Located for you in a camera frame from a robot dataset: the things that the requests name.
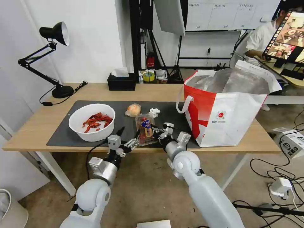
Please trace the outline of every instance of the lamp shade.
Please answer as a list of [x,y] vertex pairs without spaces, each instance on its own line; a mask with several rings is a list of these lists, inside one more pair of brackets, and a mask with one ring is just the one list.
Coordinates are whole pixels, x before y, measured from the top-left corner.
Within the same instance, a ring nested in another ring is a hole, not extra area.
[[64,22],[55,24],[53,28],[41,27],[40,35],[46,39],[56,39],[59,43],[69,46],[70,37]]

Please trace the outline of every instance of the trash can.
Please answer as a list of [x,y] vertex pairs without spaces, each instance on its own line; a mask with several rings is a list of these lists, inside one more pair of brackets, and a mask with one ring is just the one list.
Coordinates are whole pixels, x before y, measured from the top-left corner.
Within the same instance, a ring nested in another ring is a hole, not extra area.
[[24,228],[29,218],[28,211],[12,198],[9,191],[0,188],[0,193],[7,193],[10,202],[6,213],[0,220],[0,228]]

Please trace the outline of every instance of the desk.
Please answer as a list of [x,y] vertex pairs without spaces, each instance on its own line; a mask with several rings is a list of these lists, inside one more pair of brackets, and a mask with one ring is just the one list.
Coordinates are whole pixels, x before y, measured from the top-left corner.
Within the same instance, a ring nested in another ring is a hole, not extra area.
[[[272,72],[277,79],[282,79],[285,82],[304,89],[304,81],[282,75],[281,72],[283,68],[274,67],[276,59],[271,59],[269,62],[265,62],[265,60],[262,60],[258,56],[255,56],[254,58],[260,63],[263,63],[261,67]],[[265,104],[304,105],[304,96],[268,96],[265,100]]]
[[[73,88],[77,83],[67,84]],[[55,132],[62,119],[77,100],[104,100],[104,101],[176,101],[180,88],[179,84],[137,84],[135,91],[109,91],[107,84],[88,84],[76,94],[59,105],[41,107],[23,127],[3,147],[5,151],[35,151],[43,160],[54,176],[59,180],[70,195],[75,194],[75,187],[59,167],[50,152],[88,152],[88,147],[58,147],[47,146],[52,134]],[[108,148],[99,147],[94,152],[106,152]],[[280,149],[268,136],[262,126],[254,120],[238,146],[213,147],[191,149],[196,153],[238,153],[235,163],[226,173],[221,186],[223,189],[233,179],[238,170],[251,153],[280,153]],[[162,149],[135,148],[132,153],[163,152]]]

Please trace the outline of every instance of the whiteboard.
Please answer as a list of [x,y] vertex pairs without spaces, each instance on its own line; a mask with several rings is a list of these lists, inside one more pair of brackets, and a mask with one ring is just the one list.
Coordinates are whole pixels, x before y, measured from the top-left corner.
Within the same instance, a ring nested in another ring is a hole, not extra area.
[[189,0],[186,31],[255,29],[270,21],[280,0]]

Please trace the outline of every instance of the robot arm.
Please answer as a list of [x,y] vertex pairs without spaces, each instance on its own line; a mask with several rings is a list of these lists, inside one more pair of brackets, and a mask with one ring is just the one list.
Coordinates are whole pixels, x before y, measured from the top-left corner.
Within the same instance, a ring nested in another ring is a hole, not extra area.
[[198,156],[186,150],[191,136],[181,132],[174,140],[173,127],[171,123],[165,123],[162,130],[153,126],[153,136],[165,149],[174,175],[188,184],[190,196],[205,221],[210,228],[244,228],[239,213],[223,190],[201,170]]
[[138,145],[137,138],[123,145],[118,135],[110,135],[107,140],[108,156],[104,159],[91,158],[89,165],[93,169],[94,179],[87,180],[78,188],[72,211],[60,228],[100,228],[121,159]]

